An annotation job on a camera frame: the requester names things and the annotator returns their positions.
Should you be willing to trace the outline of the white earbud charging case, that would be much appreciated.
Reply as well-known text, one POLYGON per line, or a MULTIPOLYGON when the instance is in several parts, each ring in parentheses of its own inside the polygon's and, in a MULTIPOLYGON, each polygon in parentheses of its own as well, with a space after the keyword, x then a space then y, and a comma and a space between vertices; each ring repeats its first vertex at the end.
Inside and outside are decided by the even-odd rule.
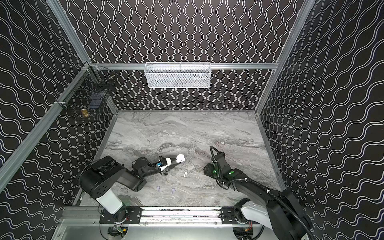
POLYGON ((185 158, 185 156, 183 155, 183 154, 179 154, 179 155, 177 155, 177 157, 176 157, 176 162, 177 163, 182 163, 182 162, 184 162, 186 160, 186 158, 185 158))

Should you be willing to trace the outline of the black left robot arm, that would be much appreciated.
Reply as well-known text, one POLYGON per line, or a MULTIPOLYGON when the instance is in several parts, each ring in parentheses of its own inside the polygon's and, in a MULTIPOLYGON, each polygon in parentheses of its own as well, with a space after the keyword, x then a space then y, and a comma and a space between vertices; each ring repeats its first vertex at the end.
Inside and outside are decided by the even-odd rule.
POLYGON ((79 174, 78 182, 83 191, 120 222, 125 217, 123 211, 126 205, 112 191, 115 183, 138 192, 146 185, 146 177, 156 174, 166 176, 170 170, 185 160, 183 154, 176 157, 159 156, 153 163, 145 157, 140 157, 132 162, 132 169, 129 170, 112 157, 106 156, 87 166, 79 174))

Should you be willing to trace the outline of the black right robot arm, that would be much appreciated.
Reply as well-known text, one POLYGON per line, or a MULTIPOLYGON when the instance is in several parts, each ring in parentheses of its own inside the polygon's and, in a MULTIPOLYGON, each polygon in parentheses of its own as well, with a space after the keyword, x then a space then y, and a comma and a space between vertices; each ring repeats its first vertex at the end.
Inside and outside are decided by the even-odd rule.
POLYGON ((252 180, 239 169, 232 169, 224 152, 210 146, 211 163, 204 174, 214 179, 224 190, 234 190, 247 196, 239 212, 240 222, 257 222, 271 229, 279 240, 313 240, 313 224, 297 198, 288 190, 278 191, 252 180))

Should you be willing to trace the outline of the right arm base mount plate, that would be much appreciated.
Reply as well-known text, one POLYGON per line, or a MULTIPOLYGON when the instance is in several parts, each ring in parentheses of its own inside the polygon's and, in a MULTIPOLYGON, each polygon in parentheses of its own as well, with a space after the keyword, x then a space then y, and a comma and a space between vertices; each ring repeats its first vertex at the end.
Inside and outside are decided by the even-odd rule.
POLYGON ((240 209, 234 209, 233 207, 223 207, 220 210, 218 217, 221 219, 222 224, 224 225, 250 225, 254 224, 254 221, 249 221, 241 213, 240 209))

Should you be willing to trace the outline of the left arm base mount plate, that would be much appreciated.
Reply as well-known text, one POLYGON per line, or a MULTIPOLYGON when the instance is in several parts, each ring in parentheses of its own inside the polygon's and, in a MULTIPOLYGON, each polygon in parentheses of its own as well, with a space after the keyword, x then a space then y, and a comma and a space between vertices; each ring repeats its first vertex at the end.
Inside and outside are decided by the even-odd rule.
POLYGON ((103 209, 100 224, 139 224, 144 209, 140 207, 121 207, 115 214, 103 209))

